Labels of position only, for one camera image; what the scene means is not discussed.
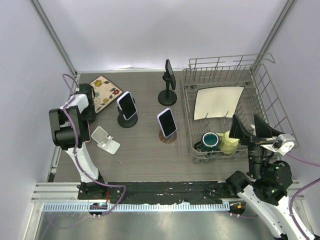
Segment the wooden-base grey phone stand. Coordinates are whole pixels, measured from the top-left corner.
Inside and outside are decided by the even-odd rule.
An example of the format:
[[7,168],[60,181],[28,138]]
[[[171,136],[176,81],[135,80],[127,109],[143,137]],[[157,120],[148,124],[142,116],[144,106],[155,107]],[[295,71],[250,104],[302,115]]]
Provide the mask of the wooden-base grey phone stand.
[[177,133],[176,132],[171,134],[169,137],[165,137],[163,135],[163,132],[160,130],[158,136],[159,136],[160,141],[165,143],[165,144],[171,144],[177,139]]

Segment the pink-cased phone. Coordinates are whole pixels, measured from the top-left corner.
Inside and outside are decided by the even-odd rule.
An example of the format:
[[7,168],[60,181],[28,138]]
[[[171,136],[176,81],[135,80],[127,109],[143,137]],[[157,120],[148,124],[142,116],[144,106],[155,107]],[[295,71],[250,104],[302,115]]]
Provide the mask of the pink-cased phone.
[[91,142],[91,130],[90,130],[90,123],[89,121],[87,121],[87,133],[88,133],[88,137],[87,140],[85,141],[86,143],[90,143]]

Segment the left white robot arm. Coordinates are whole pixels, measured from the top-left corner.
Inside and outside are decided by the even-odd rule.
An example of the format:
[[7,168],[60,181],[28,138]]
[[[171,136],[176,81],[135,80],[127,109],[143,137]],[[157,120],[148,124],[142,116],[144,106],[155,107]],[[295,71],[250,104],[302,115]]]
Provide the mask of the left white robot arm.
[[94,94],[91,85],[80,84],[68,102],[51,109],[48,116],[53,143],[70,156],[79,172],[79,197],[100,200],[106,195],[107,188],[86,147],[91,137],[89,124],[96,120]]

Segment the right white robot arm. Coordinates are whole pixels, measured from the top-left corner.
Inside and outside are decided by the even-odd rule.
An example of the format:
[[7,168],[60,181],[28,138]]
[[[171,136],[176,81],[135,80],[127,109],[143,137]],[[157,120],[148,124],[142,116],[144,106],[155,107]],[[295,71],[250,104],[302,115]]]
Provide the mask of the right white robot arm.
[[295,146],[295,138],[269,126],[258,114],[253,116],[255,133],[249,132],[233,115],[229,137],[247,147],[248,172],[239,170],[226,179],[226,193],[243,199],[263,220],[276,240],[318,240],[293,208],[297,195],[289,197],[293,184],[290,165],[270,159],[286,155]]

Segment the white folding phone stand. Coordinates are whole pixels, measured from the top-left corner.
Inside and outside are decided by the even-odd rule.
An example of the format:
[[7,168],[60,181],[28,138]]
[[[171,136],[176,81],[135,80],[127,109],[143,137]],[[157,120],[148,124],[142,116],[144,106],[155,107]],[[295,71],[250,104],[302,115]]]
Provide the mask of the white folding phone stand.
[[121,146],[120,143],[113,140],[113,137],[100,126],[93,131],[91,138],[96,141],[99,148],[111,155],[114,155]]

